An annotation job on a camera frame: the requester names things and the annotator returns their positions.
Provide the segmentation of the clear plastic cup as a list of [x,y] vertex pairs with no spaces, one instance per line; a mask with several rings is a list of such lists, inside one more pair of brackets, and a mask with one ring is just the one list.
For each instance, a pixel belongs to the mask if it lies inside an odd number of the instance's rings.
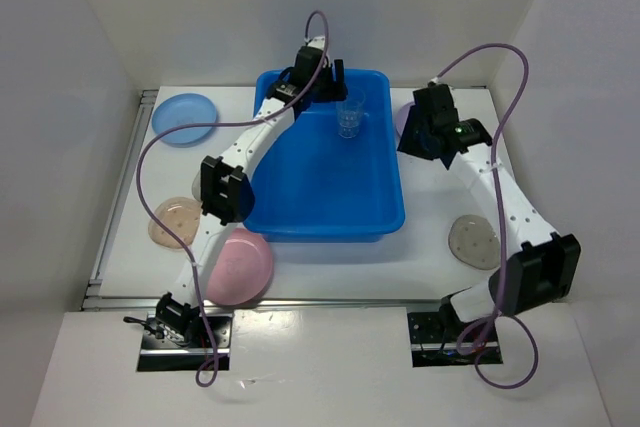
[[355,138],[360,132],[366,96],[363,90],[349,87],[346,98],[336,103],[338,134],[345,139]]

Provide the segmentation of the purple round plate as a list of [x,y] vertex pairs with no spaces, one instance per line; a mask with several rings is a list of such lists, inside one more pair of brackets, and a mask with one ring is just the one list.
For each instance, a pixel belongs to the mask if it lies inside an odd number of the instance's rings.
[[396,113],[394,117],[395,131],[398,137],[401,137],[410,113],[411,108],[414,106],[413,102],[404,104]]

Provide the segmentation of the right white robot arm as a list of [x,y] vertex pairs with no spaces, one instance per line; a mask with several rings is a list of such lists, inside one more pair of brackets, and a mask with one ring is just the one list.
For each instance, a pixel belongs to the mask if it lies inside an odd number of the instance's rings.
[[441,302],[439,329],[460,340],[474,321],[517,315],[568,295],[581,246],[561,235],[529,202],[497,155],[497,142],[477,119],[462,120],[446,84],[414,91],[399,151],[439,160],[466,187],[499,235],[500,268],[487,280]]

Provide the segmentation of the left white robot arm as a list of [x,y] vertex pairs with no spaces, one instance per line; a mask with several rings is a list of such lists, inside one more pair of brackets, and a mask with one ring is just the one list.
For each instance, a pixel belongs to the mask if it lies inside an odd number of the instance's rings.
[[189,263],[156,305],[156,323],[175,345],[191,345],[205,328],[198,305],[226,240],[254,208],[251,179],[262,158],[312,103],[341,101],[346,94],[343,62],[328,59],[328,39],[308,39],[294,65],[270,84],[237,140],[222,154],[201,161],[201,216],[187,247]]

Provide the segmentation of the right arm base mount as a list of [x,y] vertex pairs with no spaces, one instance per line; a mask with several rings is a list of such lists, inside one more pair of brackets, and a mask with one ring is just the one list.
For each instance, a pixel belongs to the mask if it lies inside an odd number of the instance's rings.
[[407,323],[414,368],[473,365],[479,353],[480,364],[503,363],[495,330],[480,349],[461,355],[456,349],[458,335],[445,330],[436,312],[408,312]]

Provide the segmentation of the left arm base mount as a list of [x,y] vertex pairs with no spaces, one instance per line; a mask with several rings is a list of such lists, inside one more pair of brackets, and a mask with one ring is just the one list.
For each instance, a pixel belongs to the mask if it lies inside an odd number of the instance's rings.
[[155,312],[144,318],[124,316],[125,324],[142,328],[138,372],[195,372],[205,362],[213,369],[214,348],[219,369],[230,365],[232,315],[207,315],[209,328],[197,306],[181,304],[170,294],[157,303]]

